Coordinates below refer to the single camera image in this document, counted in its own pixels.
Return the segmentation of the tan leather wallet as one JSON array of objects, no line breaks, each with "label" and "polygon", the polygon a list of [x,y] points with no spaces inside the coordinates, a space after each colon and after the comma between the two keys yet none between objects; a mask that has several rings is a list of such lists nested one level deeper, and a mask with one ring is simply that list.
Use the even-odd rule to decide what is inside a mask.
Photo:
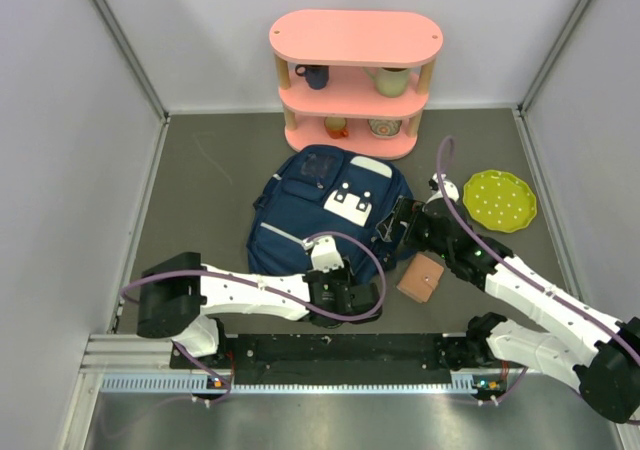
[{"label": "tan leather wallet", "polygon": [[444,267],[423,254],[408,265],[396,288],[418,303],[426,303],[439,285]]}]

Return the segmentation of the navy blue backpack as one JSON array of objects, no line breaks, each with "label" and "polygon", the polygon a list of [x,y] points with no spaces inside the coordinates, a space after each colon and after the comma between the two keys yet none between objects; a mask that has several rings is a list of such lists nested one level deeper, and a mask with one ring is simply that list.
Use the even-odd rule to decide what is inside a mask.
[{"label": "navy blue backpack", "polygon": [[308,271],[311,261],[302,242],[328,231],[358,240],[390,271],[416,252],[401,243],[399,233],[385,240],[377,225],[399,198],[412,196],[404,175],[388,162],[335,146],[307,146],[284,162],[253,204],[249,271],[274,276]]}]

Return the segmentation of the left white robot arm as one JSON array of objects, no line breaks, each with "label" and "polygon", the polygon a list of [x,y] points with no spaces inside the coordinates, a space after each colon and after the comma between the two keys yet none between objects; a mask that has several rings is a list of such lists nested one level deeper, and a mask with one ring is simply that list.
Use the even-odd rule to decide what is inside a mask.
[{"label": "left white robot arm", "polygon": [[205,366],[226,357],[217,315],[240,314],[309,322],[318,327],[379,317],[384,293],[360,284],[338,252],[311,252],[312,268],[284,276],[226,272],[186,252],[148,270],[140,288],[136,335],[172,339]]}]

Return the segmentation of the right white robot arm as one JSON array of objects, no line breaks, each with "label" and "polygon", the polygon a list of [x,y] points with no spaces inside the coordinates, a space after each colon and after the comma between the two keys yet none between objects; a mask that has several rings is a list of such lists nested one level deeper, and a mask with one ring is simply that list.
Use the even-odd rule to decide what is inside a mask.
[{"label": "right white robot arm", "polygon": [[476,234],[459,205],[443,198],[398,199],[377,231],[409,249],[439,255],[449,270],[540,326],[501,316],[469,325],[466,350],[476,364],[508,360],[577,392],[600,416],[630,424],[639,409],[639,320],[624,322],[573,298],[529,268],[507,246]]}]

